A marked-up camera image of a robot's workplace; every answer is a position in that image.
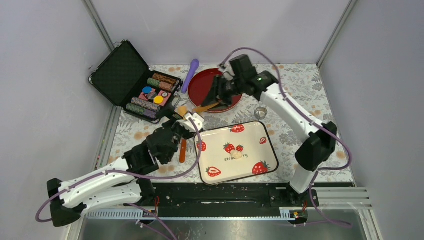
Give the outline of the wooden dough roller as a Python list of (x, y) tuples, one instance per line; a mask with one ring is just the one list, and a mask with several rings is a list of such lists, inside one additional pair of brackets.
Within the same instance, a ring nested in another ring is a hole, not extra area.
[[(210, 105), (207, 105), (207, 106), (197, 106), (197, 107), (192, 109), (192, 112), (199, 114), (199, 113), (208, 111), (208, 110), (218, 106), (219, 104), (220, 103), (217, 102), (217, 103), (213, 103), (213, 104), (210, 104)], [(180, 116), (184, 117), (189, 112), (189, 110), (188, 110), (188, 107), (186, 105), (183, 105), (183, 106), (179, 106), (178, 108), (176, 108), (175, 112), (177, 114), (179, 114)]]

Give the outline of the strawberry pattern white tray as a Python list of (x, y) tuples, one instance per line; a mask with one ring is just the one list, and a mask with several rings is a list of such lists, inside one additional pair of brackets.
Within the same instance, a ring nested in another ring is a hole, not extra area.
[(195, 136), (200, 179), (217, 185), (275, 172), (279, 161), (266, 126), (251, 121)]

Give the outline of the small dough piece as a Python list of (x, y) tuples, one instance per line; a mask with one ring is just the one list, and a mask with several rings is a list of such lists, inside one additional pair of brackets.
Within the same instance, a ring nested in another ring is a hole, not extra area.
[(238, 150), (232, 150), (230, 154), (231, 154), (231, 157), (235, 160), (241, 159), (243, 157), (243, 153)]

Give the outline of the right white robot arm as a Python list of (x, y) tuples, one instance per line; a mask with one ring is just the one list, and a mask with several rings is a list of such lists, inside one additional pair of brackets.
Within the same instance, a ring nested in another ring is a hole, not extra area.
[(279, 80), (269, 71), (259, 73), (246, 54), (229, 62), (232, 73), (225, 73), (225, 64), (220, 65), (220, 75), (213, 79), (210, 90), (202, 100), (203, 107), (212, 104), (229, 106), (233, 97), (244, 94), (274, 111), (302, 142), (295, 153), (298, 168), (290, 180), (287, 201), (293, 206), (301, 205), (306, 191), (318, 168), (326, 162), (336, 149), (337, 126), (315, 118), (289, 94), (283, 91)]

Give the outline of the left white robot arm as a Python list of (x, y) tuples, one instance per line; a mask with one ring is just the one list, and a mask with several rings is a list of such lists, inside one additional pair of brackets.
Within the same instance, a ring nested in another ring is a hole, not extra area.
[(112, 163), (73, 180), (50, 179), (46, 183), (49, 199), (43, 204), (50, 209), (51, 217), (46, 221), (63, 227), (98, 209), (152, 204), (155, 191), (150, 174), (171, 162), (181, 140), (198, 136), (204, 122), (196, 112), (183, 116), (175, 112), (140, 145)]

